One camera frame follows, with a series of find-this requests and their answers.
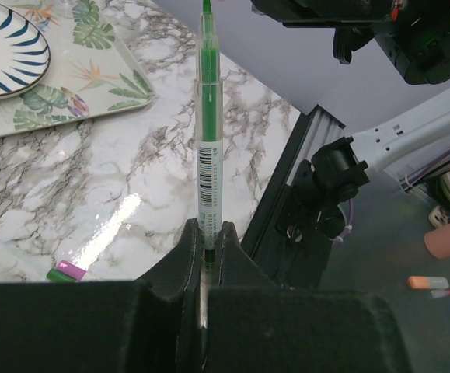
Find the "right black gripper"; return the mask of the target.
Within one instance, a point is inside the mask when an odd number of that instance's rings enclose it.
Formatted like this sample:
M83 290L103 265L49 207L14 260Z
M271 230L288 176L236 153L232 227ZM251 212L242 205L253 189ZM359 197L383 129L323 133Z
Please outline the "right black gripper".
M350 64L352 53L374 38L375 29L396 20L398 1L253 1L256 11L287 28L334 30L333 57Z

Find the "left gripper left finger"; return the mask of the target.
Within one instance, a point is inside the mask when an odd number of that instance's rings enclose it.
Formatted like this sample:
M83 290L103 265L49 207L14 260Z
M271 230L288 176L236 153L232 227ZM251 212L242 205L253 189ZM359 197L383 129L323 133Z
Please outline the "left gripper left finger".
M132 281L0 283L0 372L198 372L201 233Z

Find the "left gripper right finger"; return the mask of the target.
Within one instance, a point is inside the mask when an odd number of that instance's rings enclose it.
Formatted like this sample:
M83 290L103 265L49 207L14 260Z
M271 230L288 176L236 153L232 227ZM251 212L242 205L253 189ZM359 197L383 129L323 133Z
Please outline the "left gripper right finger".
M242 250L226 222L208 294L209 372L411 372L389 304L361 291L287 290Z

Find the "pink pen cap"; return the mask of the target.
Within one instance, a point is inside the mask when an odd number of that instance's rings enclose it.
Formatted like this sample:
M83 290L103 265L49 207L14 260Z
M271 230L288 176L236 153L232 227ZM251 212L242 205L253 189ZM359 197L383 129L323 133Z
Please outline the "pink pen cap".
M81 281L86 275L85 270L65 260L57 265L57 270L75 281Z

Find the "clear green highlighter pen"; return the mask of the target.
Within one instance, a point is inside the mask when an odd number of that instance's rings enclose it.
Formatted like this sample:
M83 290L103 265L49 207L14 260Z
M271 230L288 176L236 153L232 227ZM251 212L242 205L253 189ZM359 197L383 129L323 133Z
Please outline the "clear green highlighter pen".
M222 228L223 82L220 46L211 2L202 2L197 34L195 80L198 221L204 264L201 283L210 287L215 266L215 243Z

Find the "green pen cap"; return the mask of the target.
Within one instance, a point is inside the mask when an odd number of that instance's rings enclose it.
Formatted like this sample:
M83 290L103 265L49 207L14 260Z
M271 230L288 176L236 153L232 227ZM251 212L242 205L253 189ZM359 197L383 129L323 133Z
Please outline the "green pen cap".
M55 283L71 283L75 282L73 277L68 276L67 274L62 273L56 268L51 268L47 272L46 278Z

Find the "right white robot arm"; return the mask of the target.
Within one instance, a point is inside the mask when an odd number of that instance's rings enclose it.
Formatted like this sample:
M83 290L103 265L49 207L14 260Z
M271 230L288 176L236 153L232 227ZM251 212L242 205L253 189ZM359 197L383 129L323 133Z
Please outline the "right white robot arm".
M450 1L257 1L290 28L334 29L333 56L348 64L375 40L411 85L450 79ZM355 197L380 170L450 134L450 88L383 124L324 145L295 177L302 205L321 208Z

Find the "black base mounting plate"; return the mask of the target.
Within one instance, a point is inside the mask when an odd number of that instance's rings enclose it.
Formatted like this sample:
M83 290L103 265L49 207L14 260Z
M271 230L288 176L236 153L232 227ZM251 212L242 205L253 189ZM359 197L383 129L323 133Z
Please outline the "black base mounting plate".
M282 288L317 288L333 244L347 233L342 207L312 216L299 205L302 188L295 179L310 175L312 155L341 132L338 127L315 129L308 114L299 115L243 236L243 250Z

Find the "orange white eraser block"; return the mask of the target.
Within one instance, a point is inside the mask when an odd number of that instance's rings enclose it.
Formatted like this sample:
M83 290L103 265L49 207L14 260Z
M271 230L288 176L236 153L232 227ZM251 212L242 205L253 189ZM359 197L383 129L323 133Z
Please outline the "orange white eraser block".
M410 276L407 279L410 288L416 290L443 290L449 288L449 282L445 277Z

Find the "floral leaf tray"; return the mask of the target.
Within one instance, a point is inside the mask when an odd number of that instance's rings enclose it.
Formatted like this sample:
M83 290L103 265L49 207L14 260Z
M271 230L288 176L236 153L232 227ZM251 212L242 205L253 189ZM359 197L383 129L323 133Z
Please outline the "floral leaf tray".
M0 137L133 110L155 96L95 1L0 1L28 19L51 52L31 89L0 99Z

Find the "striped blue white plate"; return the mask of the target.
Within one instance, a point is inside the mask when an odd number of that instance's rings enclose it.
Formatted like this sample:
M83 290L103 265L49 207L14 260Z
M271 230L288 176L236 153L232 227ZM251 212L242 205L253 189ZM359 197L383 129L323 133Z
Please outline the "striped blue white plate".
M51 64L43 34L16 11L0 4L0 99L33 88Z

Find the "aluminium frame rail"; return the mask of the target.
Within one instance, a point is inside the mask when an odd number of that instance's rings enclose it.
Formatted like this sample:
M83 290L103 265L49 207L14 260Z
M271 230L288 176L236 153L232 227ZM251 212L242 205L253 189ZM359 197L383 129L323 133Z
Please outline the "aluminium frame rail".
M320 127L338 127L343 131L346 127L340 120L320 105L316 105L308 114L308 117L310 118L310 126L315 129Z

